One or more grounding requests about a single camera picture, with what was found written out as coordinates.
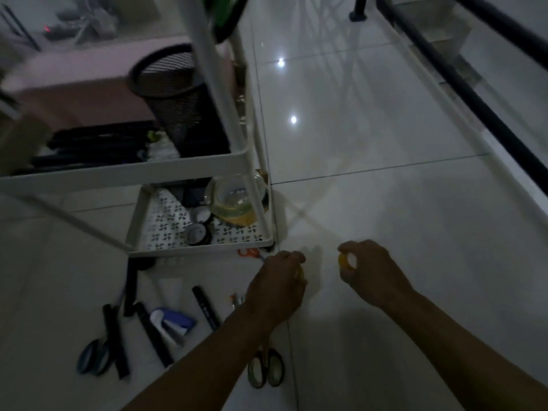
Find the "black mesh cup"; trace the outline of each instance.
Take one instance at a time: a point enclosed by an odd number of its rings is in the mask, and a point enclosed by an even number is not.
[[[164,47],[144,57],[129,72],[128,85],[145,100],[181,155],[188,131],[202,120],[223,131],[191,44]]]

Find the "floor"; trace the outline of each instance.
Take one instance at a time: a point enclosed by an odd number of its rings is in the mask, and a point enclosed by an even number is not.
[[[338,277],[337,245],[373,238],[417,290],[548,383],[548,234],[476,133],[374,8],[353,0],[252,0],[241,23],[273,188],[279,247],[302,250],[303,307],[272,335],[291,372],[278,388],[239,380],[225,410],[461,409],[424,355]],[[135,187],[50,196],[123,237]],[[16,202],[0,218],[0,403],[13,410],[117,410],[163,369],[138,321],[122,332],[132,376],[78,376],[103,332],[126,257]],[[200,318],[180,358],[208,333],[190,289],[221,318],[260,263],[236,254],[160,259],[139,298]]]

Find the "round container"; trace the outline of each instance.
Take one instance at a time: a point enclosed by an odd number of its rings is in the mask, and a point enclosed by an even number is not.
[[[358,267],[358,260],[356,259],[356,255],[351,253],[340,253],[339,267],[341,267],[342,269],[356,269]]]
[[[265,182],[257,172],[253,179],[263,201],[266,196]],[[212,178],[205,190],[204,198],[209,210],[219,219],[235,226],[249,226],[257,220],[242,175]]]

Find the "forearm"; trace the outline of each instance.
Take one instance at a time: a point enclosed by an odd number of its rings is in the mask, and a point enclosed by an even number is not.
[[[220,410],[265,330],[245,305],[125,408],[126,411]]]
[[[474,337],[426,297],[394,300],[387,314],[413,339],[467,410],[533,410],[548,390]]]

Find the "black marker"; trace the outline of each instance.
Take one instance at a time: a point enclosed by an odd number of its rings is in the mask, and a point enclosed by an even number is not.
[[[203,290],[196,285],[195,287],[192,287],[192,292],[194,293],[194,297],[196,297],[198,305],[204,313],[205,319],[211,326],[211,330],[216,331],[219,327],[221,327],[221,325],[219,323],[219,320],[215,316],[215,313],[211,308],[211,304],[209,304],[209,301],[207,300]]]

